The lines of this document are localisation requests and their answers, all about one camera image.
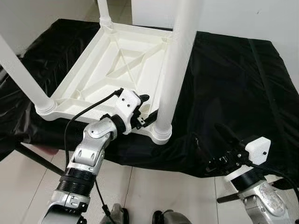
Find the black tablecloth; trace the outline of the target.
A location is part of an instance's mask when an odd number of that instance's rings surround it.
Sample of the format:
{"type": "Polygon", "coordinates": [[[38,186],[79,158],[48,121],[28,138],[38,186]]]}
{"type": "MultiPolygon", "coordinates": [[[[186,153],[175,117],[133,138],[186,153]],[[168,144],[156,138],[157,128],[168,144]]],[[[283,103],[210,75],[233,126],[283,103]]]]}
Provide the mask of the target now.
{"type": "MultiPolygon", "coordinates": [[[[51,95],[98,32],[98,22],[58,19],[28,47],[21,62],[51,95]]],[[[28,143],[63,149],[67,119],[45,121],[10,77],[0,79],[0,161],[28,143]]],[[[105,160],[122,166],[206,175],[207,161],[194,151],[194,133],[225,151],[215,124],[240,139],[271,140],[263,166],[299,181],[299,94],[270,41],[197,32],[165,145],[130,134],[112,141],[105,160]]]]}

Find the grey left robot foot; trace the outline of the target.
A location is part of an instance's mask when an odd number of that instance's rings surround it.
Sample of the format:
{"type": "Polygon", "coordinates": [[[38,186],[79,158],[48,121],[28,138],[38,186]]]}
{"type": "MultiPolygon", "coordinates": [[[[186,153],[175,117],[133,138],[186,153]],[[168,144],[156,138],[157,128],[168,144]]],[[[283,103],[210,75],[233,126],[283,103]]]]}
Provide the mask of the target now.
{"type": "Polygon", "coordinates": [[[130,224],[130,215],[128,209],[122,207],[120,203],[114,203],[110,211],[109,221],[115,221],[115,224],[130,224]]]}

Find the white stool with pink seat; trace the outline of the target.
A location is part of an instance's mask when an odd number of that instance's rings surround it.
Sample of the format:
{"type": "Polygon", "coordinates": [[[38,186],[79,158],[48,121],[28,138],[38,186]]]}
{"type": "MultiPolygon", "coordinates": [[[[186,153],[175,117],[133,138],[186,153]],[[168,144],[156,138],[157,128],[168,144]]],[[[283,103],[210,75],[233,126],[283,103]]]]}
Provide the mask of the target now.
{"type": "Polygon", "coordinates": [[[39,150],[41,150],[49,155],[56,155],[59,151],[61,151],[61,149],[59,149],[59,148],[45,147],[45,146],[40,146],[40,145],[36,145],[36,148],[38,148],[39,150]]]}

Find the black metal table leg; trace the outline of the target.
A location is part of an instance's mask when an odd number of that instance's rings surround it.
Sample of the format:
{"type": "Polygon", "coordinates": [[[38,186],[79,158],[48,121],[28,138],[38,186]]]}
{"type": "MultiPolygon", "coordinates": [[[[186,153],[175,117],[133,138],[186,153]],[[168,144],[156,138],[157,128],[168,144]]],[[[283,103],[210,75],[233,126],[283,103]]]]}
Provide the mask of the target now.
{"type": "Polygon", "coordinates": [[[16,143],[15,151],[21,153],[22,155],[26,156],[27,158],[33,160],[34,162],[38,163],[39,165],[45,167],[46,169],[52,171],[57,175],[64,175],[64,171],[58,166],[51,163],[45,157],[40,155],[38,152],[42,152],[42,150],[35,146],[16,143]]]}
{"type": "Polygon", "coordinates": [[[218,197],[216,199],[216,202],[217,203],[228,203],[228,202],[231,202],[231,201],[237,201],[237,200],[240,200],[242,197],[239,196],[238,193],[235,193],[235,194],[230,194],[228,196],[221,196],[221,197],[218,197]]]}

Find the grey robot foot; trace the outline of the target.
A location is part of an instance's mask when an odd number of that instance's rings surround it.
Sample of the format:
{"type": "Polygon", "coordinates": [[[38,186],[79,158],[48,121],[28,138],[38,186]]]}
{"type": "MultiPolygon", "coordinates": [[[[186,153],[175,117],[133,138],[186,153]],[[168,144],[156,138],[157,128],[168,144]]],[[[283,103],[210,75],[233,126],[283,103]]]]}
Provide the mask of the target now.
{"type": "Polygon", "coordinates": [[[130,215],[128,209],[122,207],[120,203],[114,203],[110,211],[109,221],[115,221],[115,224],[130,224],[130,215]]]}
{"type": "Polygon", "coordinates": [[[182,213],[157,210],[152,214],[151,224],[192,224],[192,222],[182,213]]]}

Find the white plastic table top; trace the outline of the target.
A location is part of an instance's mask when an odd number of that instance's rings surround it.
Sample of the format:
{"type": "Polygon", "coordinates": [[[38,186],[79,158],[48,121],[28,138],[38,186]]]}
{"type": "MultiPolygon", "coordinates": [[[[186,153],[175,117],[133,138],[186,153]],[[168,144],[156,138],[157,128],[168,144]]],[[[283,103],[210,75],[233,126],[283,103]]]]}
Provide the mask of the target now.
{"type": "Polygon", "coordinates": [[[120,88],[149,99],[140,107],[141,128],[132,132],[164,145],[172,130],[156,131],[150,115],[161,106],[174,109],[177,101],[170,89],[176,76],[169,65],[173,32],[157,28],[113,23],[101,26],[77,61],[51,95],[54,107],[40,115],[47,121],[71,119],[86,107],[120,88]]]}

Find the grey right robot foot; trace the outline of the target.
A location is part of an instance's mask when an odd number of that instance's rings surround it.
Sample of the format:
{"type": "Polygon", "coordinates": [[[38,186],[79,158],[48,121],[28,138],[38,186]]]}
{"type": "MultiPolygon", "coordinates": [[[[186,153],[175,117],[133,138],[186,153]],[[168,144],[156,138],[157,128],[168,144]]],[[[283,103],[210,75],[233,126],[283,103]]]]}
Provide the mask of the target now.
{"type": "Polygon", "coordinates": [[[152,214],[151,224],[192,224],[192,222],[182,213],[157,210],[152,214]]]}

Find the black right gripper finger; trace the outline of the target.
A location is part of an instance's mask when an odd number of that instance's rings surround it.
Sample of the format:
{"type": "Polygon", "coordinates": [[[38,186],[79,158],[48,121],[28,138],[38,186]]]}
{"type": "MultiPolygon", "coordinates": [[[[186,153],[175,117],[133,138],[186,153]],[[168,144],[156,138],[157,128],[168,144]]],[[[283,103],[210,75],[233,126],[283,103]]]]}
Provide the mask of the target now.
{"type": "Polygon", "coordinates": [[[194,151],[201,161],[212,161],[223,154],[214,141],[199,133],[194,133],[194,151]]]}
{"type": "Polygon", "coordinates": [[[241,144],[241,140],[228,126],[216,123],[215,131],[216,136],[226,151],[241,151],[244,149],[244,146],[241,144]]]}

